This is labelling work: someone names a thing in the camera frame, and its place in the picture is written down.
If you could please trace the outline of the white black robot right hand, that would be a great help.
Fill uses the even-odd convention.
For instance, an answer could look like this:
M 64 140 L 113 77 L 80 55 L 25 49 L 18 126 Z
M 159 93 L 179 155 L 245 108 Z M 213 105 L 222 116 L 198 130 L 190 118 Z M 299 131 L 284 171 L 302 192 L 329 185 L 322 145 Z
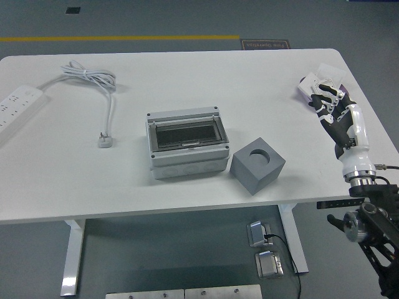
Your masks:
M 360 106 L 340 89 L 318 83 L 309 105 L 335 143 L 342 176 L 352 187 L 373 185 L 376 169 L 369 157 L 369 142 Z

